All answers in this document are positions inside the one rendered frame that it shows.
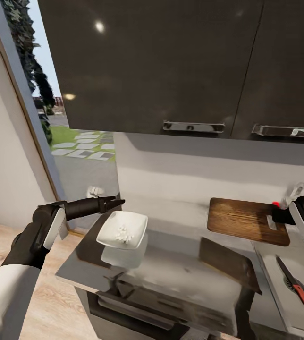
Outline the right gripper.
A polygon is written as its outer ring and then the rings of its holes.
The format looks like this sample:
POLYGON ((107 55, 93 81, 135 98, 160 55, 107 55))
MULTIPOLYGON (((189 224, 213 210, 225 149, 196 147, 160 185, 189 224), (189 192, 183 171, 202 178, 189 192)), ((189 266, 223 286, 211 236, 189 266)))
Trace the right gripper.
POLYGON ((287 214, 288 209, 272 209, 272 221, 296 225, 295 221, 287 214))

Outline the bowl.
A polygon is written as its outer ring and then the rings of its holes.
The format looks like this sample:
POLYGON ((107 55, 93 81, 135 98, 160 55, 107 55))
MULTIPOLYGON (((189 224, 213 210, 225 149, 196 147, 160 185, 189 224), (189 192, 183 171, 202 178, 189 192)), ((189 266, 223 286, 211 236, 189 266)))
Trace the bowl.
POLYGON ((147 216, 133 213, 114 211, 102 226, 96 240, 112 248, 122 250, 136 250, 142 242, 147 226, 147 216), (129 241, 120 242, 117 235, 121 235, 120 227, 125 229, 125 235, 134 235, 129 241))

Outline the cutting board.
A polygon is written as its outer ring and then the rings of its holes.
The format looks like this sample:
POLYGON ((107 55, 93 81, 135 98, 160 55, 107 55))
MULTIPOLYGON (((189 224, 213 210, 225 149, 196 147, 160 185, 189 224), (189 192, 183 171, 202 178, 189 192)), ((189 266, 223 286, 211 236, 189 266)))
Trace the cutting board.
POLYGON ((276 204, 211 198, 207 228, 212 232, 287 247, 290 238, 284 223, 275 222, 277 230, 269 228, 267 215, 276 204))

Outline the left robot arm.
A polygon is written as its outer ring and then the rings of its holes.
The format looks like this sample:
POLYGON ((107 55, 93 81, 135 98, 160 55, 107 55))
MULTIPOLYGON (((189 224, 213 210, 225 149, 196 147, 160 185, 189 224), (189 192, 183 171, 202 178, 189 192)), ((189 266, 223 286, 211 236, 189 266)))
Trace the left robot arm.
POLYGON ((18 340, 30 300, 55 238, 66 220, 104 213, 125 203, 115 196, 99 197, 103 189, 89 186, 87 198, 38 205, 26 229, 19 233, 0 267, 0 340, 18 340), (64 207, 60 205, 64 204, 64 207))

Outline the parer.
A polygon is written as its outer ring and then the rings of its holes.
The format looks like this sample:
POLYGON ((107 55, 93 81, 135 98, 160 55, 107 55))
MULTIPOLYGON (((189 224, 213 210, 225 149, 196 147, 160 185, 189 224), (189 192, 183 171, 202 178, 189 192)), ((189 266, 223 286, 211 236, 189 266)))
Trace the parer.
POLYGON ((296 282, 296 280, 294 279, 294 277, 292 276, 292 274, 289 272, 289 270, 287 269, 287 267, 284 265, 284 263, 281 261, 281 259, 279 258, 279 256, 277 256, 278 262, 280 263, 281 267, 283 268, 284 272, 286 273, 287 277, 288 277, 288 281, 290 282, 290 286, 292 288, 294 288, 295 291, 297 291, 300 299, 302 300, 302 302, 304 303, 304 291, 302 290, 302 288, 300 287, 300 285, 298 285, 298 283, 296 282))

